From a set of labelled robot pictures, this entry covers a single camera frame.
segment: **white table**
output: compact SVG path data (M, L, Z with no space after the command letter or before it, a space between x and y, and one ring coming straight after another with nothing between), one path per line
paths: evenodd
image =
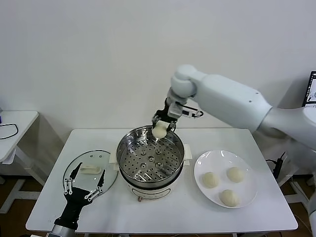
M34 123L36 118L39 116L37 111L2 111L0 113L2 123L8 124L14 123L18 127L18 133L13 137L0 140L0 162L3 162L8 158L8 156L17 155L20 159L20 162L25 164L25 166L32 163L31 158L29 158L18 146L18 142L21 140L23 135L27 132L27 130ZM32 172L31 169L26 169L29 173L36 178L40 183L44 184L44 180ZM20 191L23 186L25 180L19 179L8 195L7 199L3 203L0 213L7 213L13 204L15 199L31 199L36 200L40 195L39 192L25 192Z
M39 114L37 111L2 111L0 116L2 118L0 124L15 123L19 129L13 137L0 140L0 162L2 162L11 154Z
M32 231L51 231L66 205L62 178L68 164L95 149L112 151L129 129L76 129L62 150L26 223ZM246 129L177 129L193 160L172 193L138 202L119 174L114 185L82 209L79 233L245 233L293 230L297 222L252 135ZM212 203L198 189L193 167L199 155L223 149L242 157L255 171L258 195L241 209Z

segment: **round plate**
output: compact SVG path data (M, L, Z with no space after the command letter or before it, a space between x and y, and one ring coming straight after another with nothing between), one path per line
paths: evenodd
M82 162L80 166L80 170L78 171L74 181L73 186L77 188L81 188L88 191L94 191L97 188L98 182L102 176L103 170L105 170L104 174L104 183L102 186L104 194L114 183L118 176L118 172L113 169L113 164L109 163L110 153L102 150L89 151L83 153L74 159L70 165L67 167L63 180L65 178L69 178L72 171ZM82 168L85 165L93 165L100 168L100 172L97 174L86 174L82 172Z
M240 183L232 182L226 175L229 168L238 167L244 171L244 180ZM213 172L220 178L220 183L215 188L207 188L202 176L207 172ZM227 208L241 208L249 205L257 195L255 177L250 166L239 156L222 150L205 152L194 166L194 177L202 193L214 203ZM219 199L219 194L226 189L237 193L240 204L235 207L226 206Z

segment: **power cord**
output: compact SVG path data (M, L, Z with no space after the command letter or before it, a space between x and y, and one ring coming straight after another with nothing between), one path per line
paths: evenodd
M275 164L275 168L273 169L273 176L275 179L278 178L278 176L280 175L280 171L281 171L281 168L282 168L282 165L283 165L283 156L285 155L285 152L283 152L283 154L281 155L281 157L279 159L277 159L276 161L275 160L272 160L272 159L267 159L266 161L271 161L273 164Z
M295 214L294 214L294 216L306 227L306 229L309 231L309 233L311 233L311 234L313 235L312 231L311 231L310 228L305 224L305 222L304 222L298 215L295 215Z
M15 132L14 134L9 135L9 136L6 136L6 137L0 137L0 140L7 139L7 138L13 137L13 136L15 136L16 134L18 134L19 129L18 129L18 126L17 126L15 123L0 124L0 127L12 126L12 125L15 126L16 132Z

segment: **floor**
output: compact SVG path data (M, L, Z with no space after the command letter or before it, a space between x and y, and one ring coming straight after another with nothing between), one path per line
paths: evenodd
M307 197L310 197L315 188L310 187L306 184L304 178L294 179L297 181ZM16 178L8 178L6 177L6 182L3 185L0 185L0 205L5 201L7 195L10 193L13 188ZM41 191L42 186L34 179L27 179L24 186L21 190L23 191ZM291 186L288 183L285 183L282 188L282 192L284 195L294 194ZM25 223L35 205L34 200L15 200L11 209L7 214L0 214L0 227L1 227L1 235L0 237L20 237L22 235L38 235L41 237L45 236L43 232L30 232L25 229ZM297 215L306 225L297 219L299 223L299 227L297 230L288 231L288 232L276 232L269 233L267 237L311 237L310 233L310 224L308 219L308 214L304 208L304 206L300 203L290 204L290 208L293 213ZM151 237L172 237L174 235L151 235ZM232 235L198 235L200 237L231 237ZM90 235L89 237L112 237L112 235ZM144 235L132 235L131 237L144 237ZM197 237L196 235L181 235L180 237Z

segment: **table leg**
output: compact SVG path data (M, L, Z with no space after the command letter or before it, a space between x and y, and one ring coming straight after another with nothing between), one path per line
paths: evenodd
M5 179L3 179L1 176L0 176L0 184L4 184L5 183Z
M240 237L262 237L262 236L266 236L268 232L266 233L246 233L241 235Z
M20 191L24 182L25 182L25 179L19 179L18 181L16 181L16 184L14 185L9 196L6 198L6 200L4 201L0 209L0 214L6 214L9 211L15 199L23 199L23 200L37 200L38 199L38 197L40 196L40 192Z
M28 157L18 146L16 146L15 149L15 154L19 158L19 161L22 162L24 169L44 186L47 180L47 175L38 166L36 166L33 162L33 159Z
M284 197L285 197L287 203L290 204L290 203L301 202L303 204L303 206L307 209L309 199L305 195L301 186L297 182L290 182L290 185L292 186L292 188L296 192L296 194L285 195Z

